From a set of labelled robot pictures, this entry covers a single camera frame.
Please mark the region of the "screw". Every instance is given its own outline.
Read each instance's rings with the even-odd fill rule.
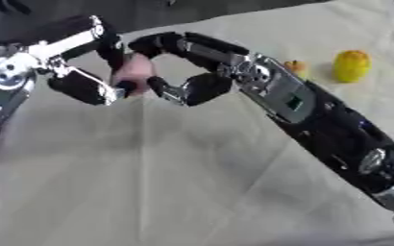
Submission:
[[[326,103],[324,105],[324,108],[326,109],[326,111],[331,111],[334,108],[334,104],[333,103]]]

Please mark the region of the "white cloth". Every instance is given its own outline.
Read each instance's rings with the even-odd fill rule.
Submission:
[[[124,40],[163,31],[306,61],[315,83],[394,138],[392,0],[251,12]],[[336,84],[331,62],[348,49],[367,51],[373,68]],[[76,63],[109,75],[93,54]],[[171,82],[199,71],[170,57],[157,64]],[[192,109],[152,93],[94,108],[41,81],[0,138],[1,246],[394,245],[391,217],[236,92]]]

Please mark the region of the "robotic arm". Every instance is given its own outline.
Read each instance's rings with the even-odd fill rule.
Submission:
[[[96,51],[112,72],[124,63],[124,45],[98,16],[76,16],[42,27],[16,40],[0,41],[0,129],[33,91],[37,74],[48,75],[56,91],[91,105],[110,105],[127,97],[135,84],[110,86],[97,76],[67,64]]]
[[[129,46],[149,58],[174,54],[210,72],[182,86],[171,86],[158,77],[149,79],[148,85],[159,97],[196,106],[227,93],[235,82],[333,172],[394,211],[394,141],[320,86],[303,81],[273,58],[198,34],[158,34]]]

